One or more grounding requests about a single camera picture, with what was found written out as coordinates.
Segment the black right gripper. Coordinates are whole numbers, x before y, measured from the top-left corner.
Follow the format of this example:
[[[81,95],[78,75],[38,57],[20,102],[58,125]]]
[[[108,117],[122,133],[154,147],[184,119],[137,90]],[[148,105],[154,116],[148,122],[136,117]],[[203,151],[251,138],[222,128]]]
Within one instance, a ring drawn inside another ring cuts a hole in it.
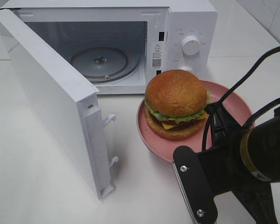
[[[207,108],[212,146],[195,153],[188,146],[173,152],[173,168],[194,224],[215,224],[215,195],[231,191],[258,224],[274,223],[271,184],[247,171],[240,158],[241,125],[224,108]]]

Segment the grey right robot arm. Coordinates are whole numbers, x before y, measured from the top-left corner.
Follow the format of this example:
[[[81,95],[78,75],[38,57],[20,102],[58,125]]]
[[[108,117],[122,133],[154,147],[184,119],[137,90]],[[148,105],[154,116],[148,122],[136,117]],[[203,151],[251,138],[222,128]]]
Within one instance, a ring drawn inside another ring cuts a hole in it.
[[[214,198],[232,192],[258,224],[275,224],[271,184],[280,182],[280,98],[240,125],[221,102],[207,105],[211,147],[179,146],[173,167],[195,224],[214,224]]]

